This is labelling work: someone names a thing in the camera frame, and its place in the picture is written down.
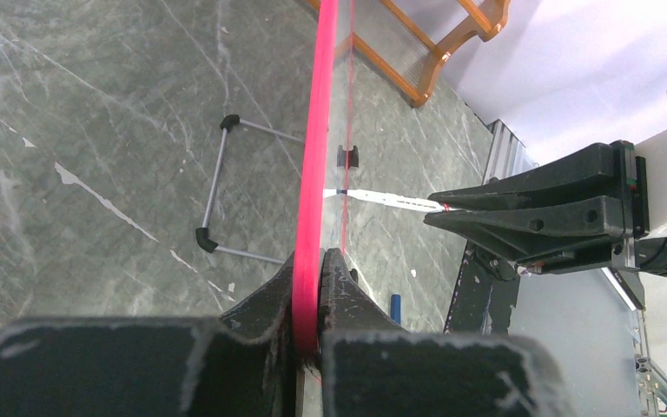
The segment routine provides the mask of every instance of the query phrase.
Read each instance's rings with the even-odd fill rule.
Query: blue cylinder
[[[390,296],[390,318],[400,324],[400,294]]]

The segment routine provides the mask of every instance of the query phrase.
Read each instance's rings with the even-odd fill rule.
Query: marble floor
[[[295,0],[0,3],[0,327],[18,317],[216,315],[277,266],[195,244],[224,115],[304,137],[315,15]],[[491,135],[444,84],[423,109],[359,58],[351,187],[481,183]],[[303,148],[229,136],[211,237],[286,258]],[[442,329],[464,241],[350,202],[347,255],[403,324]]]

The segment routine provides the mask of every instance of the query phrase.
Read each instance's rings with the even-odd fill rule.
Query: black plastic joint
[[[213,254],[216,248],[218,248],[218,243],[208,238],[208,228],[197,228],[195,230],[195,241],[201,249],[210,254]]]
[[[356,145],[353,146],[352,150],[344,150],[344,147],[339,145],[339,151],[336,155],[336,166],[339,168],[346,168],[347,159],[349,161],[349,168],[359,167],[359,148],[357,148]]]
[[[221,121],[221,129],[225,129],[228,132],[231,132],[231,129],[234,128],[237,124],[241,123],[241,117],[239,115],[228,115],[223,118]]]

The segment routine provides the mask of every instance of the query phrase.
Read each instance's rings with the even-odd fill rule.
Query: pink line
[[[326,179],[337,12],[338,0],[320,2],[293,258],[293,337],[297,354],[308,358],[318,352],[320,219]]]

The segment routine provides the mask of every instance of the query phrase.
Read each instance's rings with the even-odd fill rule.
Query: gray metal rod
[[[219,156],[216,159],[216,168],[214,169],[214,178],[211,180],[211,192],[208,194],[208,203],[206,204],[206,214],[203,215],[203,224],[201,227],[207,228],[208,221],[211,218],[211,210],[214,208],[214,200],[216,198],[216,184],[218,183],[218,175],[221,172],[221,160],[223,159],[223,150],[226,148],[226,136],[228,130],[224,129],[221,132],[221,149],[219,149]]]
[[[223,246],[216,247],[216,250],[219,251],[219,252],[224,252],[224,253],[231,254],[231,255],[238,255],[238,256],[244,256],[244,257],[247,257],[247,258],[256,259],[257,261],[272,262],[272,263],[276,263],[278,265],[282,265],[283,263],[285,263],[285,261],[283,261],[282,259],[275,259],[275,258],[270,258],[268,256],[250,254],[249,252],[244,252],[243,250],[225,248]]]
[[[295,136],[288,135],[287,133],[278,132],[277,130],[273,130],[273,129],[270,129],[270,128],[266,128],[266,127],[264,127],[264,126],[262,126],[262,125],[260,125],[260,124],[253,123],[253,122],[250,122],[250,121],[247,121],[247,120],[244,120],[244,119],[239,119],[239,123],[241,123],[241,124],[245,124],[245,125],[247,125],[247,126],[250,127],[250,128],[255,128],[255,129],[263,130],[263,131],[268,132],[268,133],[271,133],[271,134],[273,134],[273,135],[277,135],[277,136],[279,136],[279,137],[283,137],[283,138],[285,138],[285,139],[288,139],[289,141],[293,141],[293,142],[297,142],[297,143],[305,143],[305,142],[303,142],[302,139],[298,139],[298,138],[295,137]]]

